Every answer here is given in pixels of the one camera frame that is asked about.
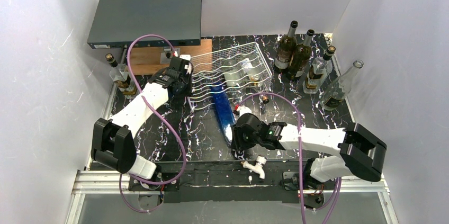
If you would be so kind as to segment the blue square glass bottle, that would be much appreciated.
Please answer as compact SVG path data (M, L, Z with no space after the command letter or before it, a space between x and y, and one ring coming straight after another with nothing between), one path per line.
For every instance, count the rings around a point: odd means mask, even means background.
M232 126L235 124L235 117L232 112L225 88L222 85L210 86L215 113L228 146L232 144Z

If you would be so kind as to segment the clear bottle copper cap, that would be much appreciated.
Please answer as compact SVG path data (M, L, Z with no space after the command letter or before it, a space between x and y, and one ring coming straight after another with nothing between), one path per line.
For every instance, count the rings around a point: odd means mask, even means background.
M258 61L258 58L252 56L243 58L240 65L244 76L244 82L247 87L250 87L257 92L266 92L264 86L266 77L263 75L265 69Z

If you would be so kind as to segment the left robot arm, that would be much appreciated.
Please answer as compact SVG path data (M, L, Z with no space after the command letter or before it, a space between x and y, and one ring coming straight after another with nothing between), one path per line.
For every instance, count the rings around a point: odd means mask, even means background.
M190 55L174 56L168 67L154 73L126 107L93 127L91 158L121 174L150 180L157 165L137 154L134 138L160 106L172 98L190 95L193 65Z

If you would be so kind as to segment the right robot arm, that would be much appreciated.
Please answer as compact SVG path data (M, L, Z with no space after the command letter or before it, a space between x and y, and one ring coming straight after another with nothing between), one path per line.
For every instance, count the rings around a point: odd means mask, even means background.
M337 129L298 128L285 122L265 123L245 113L231 131L231 146L238 151L260 145L269 150L302 149L327 154L307 161L302 171L304 181L324 183L356 176L378 182L382 178L387 144L358 123Z

